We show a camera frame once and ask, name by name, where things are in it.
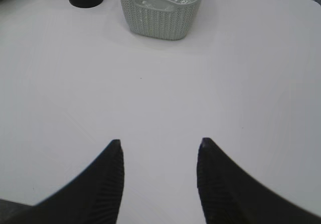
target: light green basket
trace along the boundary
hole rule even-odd
[[[129,28],[144,36],[166,40],[178,40],[186,36],[201,3],[201,0],[187,4],[156,0],[169,6],[161,10],[146,7],[141,4],[142,1],[145,0],[121,0]]]

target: plastic basket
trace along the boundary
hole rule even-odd
[[[186,36],[198,11],[201,0],[179,4],[162,1],[168,9],[149,8],[141,4],[144,0],[121,0],[122,9],[129,28],[148,37],[178,40]]]

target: white surface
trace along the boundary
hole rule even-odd
[[[118,223],[205,223],[202,137],[321,215],[321,22],[310,0],[203,0],[180,41],[132,34],[120,0],[0,3],[0,197],[35,204],[122,140]]]

